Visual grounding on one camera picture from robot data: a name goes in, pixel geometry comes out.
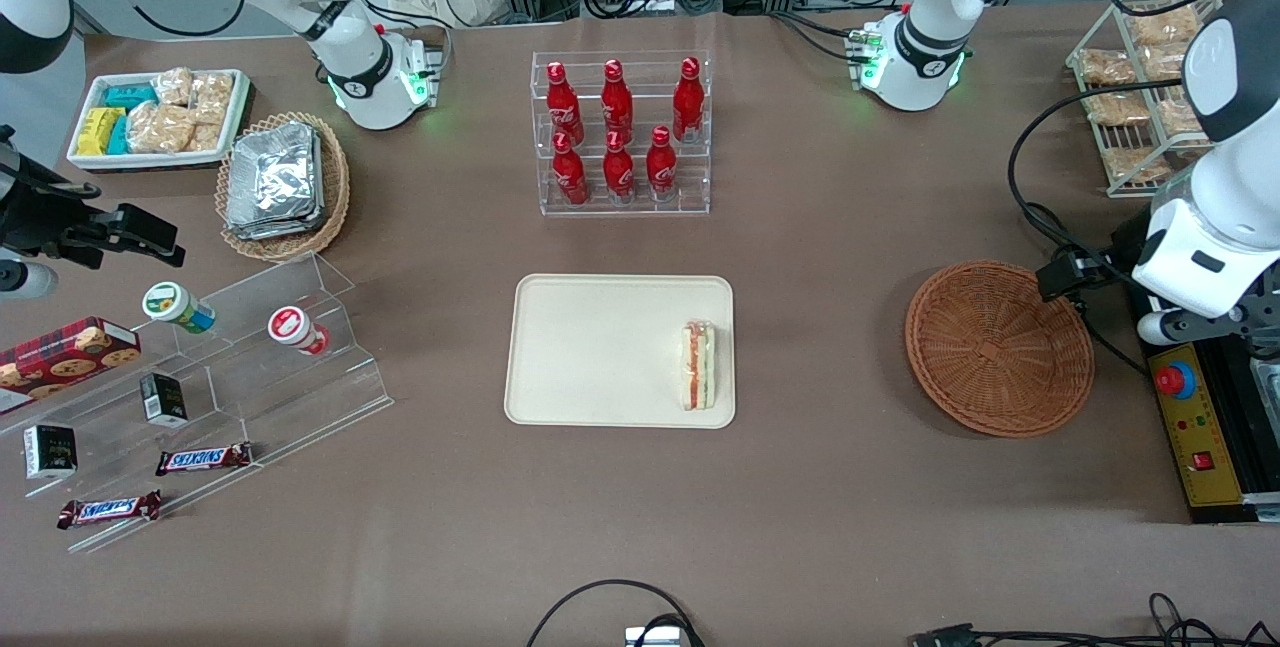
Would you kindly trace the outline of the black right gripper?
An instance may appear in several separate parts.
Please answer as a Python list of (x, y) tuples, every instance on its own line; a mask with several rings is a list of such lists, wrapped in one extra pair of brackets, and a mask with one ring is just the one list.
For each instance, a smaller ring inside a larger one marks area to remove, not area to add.
[(13, 252), (32, 256), (61, 240), (61, 259), (87, 269), (101, 266), (104, 250), (184, 265), (178, 228), (142, 208), (118, 205), (100, 214), (99, 224), (73, 225), (73, 201), (61, 196), (12, 190), (3, 197), (1, 243)]

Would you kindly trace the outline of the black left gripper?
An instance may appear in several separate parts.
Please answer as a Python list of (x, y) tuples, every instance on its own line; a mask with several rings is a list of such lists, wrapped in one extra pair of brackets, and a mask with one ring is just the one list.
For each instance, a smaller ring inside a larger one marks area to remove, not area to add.
[(1133, 252), (1121, 249), (1055, 249), (1037, 270), (1037, 290), (1042, 301), (1053, 301), (1092, 287), (1123, 284), (1133, 287)]

